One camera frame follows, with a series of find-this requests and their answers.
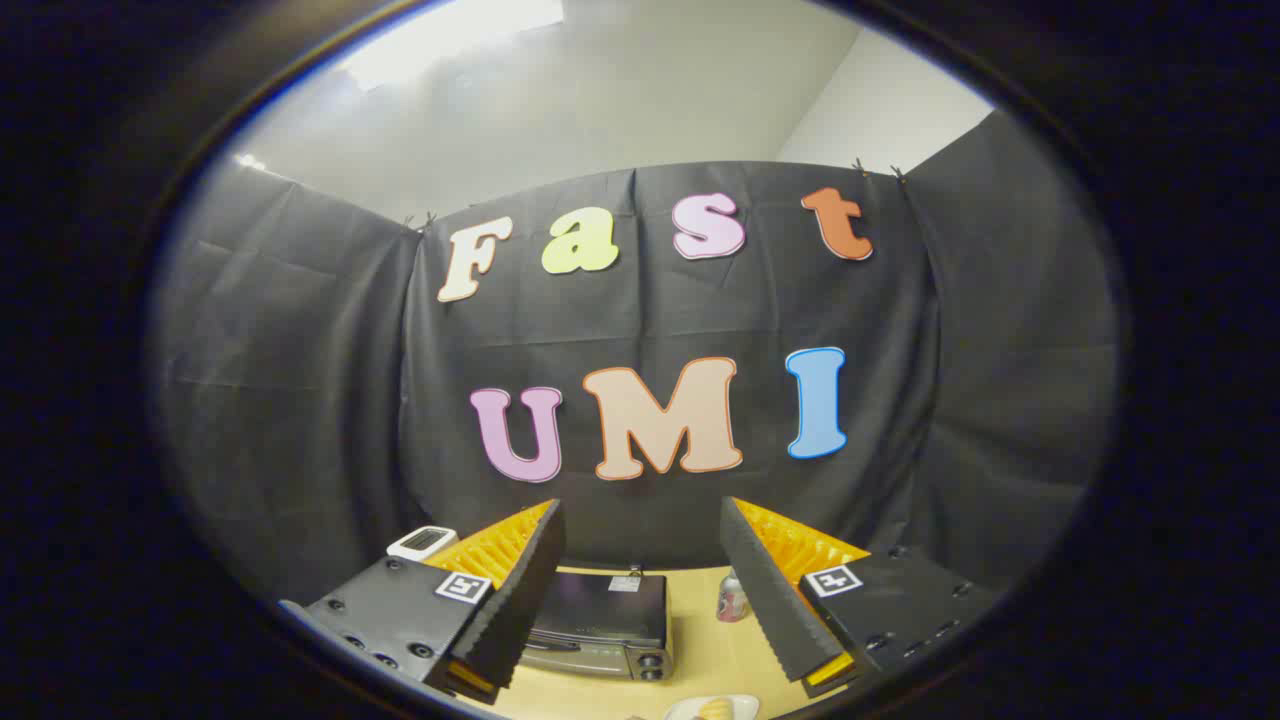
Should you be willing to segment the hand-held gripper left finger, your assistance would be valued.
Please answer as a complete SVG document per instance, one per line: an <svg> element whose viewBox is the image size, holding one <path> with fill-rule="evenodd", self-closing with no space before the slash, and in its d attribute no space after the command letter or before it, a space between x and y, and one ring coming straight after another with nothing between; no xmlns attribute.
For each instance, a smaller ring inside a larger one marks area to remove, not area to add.
<svg viewBox="0 0 1280 720"><path fill-rule="evenodd" d="M559 505L548 500L465 538L420 527L303 606L300 623L393 685L493 705L556 579Z"/></svg>

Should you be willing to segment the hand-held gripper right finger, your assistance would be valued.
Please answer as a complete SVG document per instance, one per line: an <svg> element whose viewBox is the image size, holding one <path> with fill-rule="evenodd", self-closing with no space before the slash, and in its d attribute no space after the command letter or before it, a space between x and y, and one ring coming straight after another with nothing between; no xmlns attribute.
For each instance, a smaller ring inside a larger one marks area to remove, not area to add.
<svg viewBox="0 0 1280 720"><path fill-rule="evenodd" d="M719 542L785 676L812 698L882 685L998 602L913 550L873 553L736 497L721 503Z"/></svg>

